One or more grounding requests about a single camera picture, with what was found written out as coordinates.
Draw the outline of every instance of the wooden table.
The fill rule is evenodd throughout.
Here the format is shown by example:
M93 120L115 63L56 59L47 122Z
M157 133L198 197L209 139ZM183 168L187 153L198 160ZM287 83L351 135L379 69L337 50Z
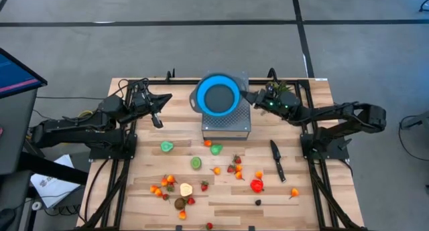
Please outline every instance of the wooden table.
M109 93L118 89L120 78L112 79ZM309 79L315 107L332 105L332 96L326 80ZM299 142L300 127L293 127L272 114L261 115L261 110L251 109L252 130L247 141L217 141L224 146L219 156L210 153L203 145L201 134L201 114L192 111L188 97L195 86L191 85L151 85L154 94L172 93L172 99L162 110L160 118L164 128L153 127L150 117L138 121L136 133L138 146L131 161L121 219L124 230L173 230L182 225L184 230L201 230L207 222L214 229L247 230L255 226L257 230L318 230L314 197L307 161L302 156ZM259 90L263 86L251 86ZM337 121L319 122L319 126L329 127ZM281 183L269 140L273 139L282 155L282 166L286 183ZM163 153L162 141L172 141L174 149ZM243 161L243 180L226 172L233 155L240 155ZM202 159L202 168L195 171L190 166L194 156ZM89 185L103 161L92 163L83 200L86 200ZM89 202L92 214L106 195L111 172L108 162L98 176ZM210 170L221 167L222 173L214 175ZM350 170L340 161L327 161L333 196L343 210L358 225L363 225ZM255 194L249 184L256 171L263 171L265 191ZM180 197L178 188L172 194L172 202L164 201L150 193L150 185L159 185L165 174L173 174L178 183L189 183L194 188L196 203L186 207L187 219L179 220L179 211L174 208L174 200ZM200 182L207 180L209 189L200 190ZM289 199L293 187L300 196ZM255 200L262 205L256 206ZM330 225L327 203L322 198L326 225ZM113 200L109 225L113 224L116 200ZM80 213L83 215L84 202Z

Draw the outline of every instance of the green fruit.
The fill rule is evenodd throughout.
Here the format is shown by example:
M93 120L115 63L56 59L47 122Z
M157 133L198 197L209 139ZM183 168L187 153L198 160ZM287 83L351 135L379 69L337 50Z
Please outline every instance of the green fruit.
M201 159L199 157L193 157L190 160L190 165L195 170L200 169L200 167L201 167Z
M174 145L173 143L169 142L169 141L163 141L161 143L161 150L163 152L169 152L173 149Z
M222 151L222 148L222 145L213 145L210 147L210 151L213 155L219 155L219 153Z

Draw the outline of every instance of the gray metal box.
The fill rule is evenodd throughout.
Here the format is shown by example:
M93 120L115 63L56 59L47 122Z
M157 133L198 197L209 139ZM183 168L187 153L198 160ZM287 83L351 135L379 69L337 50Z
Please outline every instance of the gray metal box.
M249 89L249 78L246 73L234 74L246 83ZM242 98L238 107L225 117L202 115L202 137L204 140L240 140L245 141L251 131L250 104Z

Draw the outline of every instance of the monitor screen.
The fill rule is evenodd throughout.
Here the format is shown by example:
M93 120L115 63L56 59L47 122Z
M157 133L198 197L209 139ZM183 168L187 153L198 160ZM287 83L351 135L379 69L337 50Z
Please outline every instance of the monitor screen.
M46 85L46 81L8 53L0 52L0 98Z

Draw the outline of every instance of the black knife handle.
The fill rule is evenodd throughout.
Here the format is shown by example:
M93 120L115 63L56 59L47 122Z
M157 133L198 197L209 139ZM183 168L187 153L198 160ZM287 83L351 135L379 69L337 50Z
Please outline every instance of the black knife handle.
M284 177L283 167L282 164L280 164L280 160L276 160L275 164L277 165L277 172L279 173L280 180L283 182L286 182L286 177Z

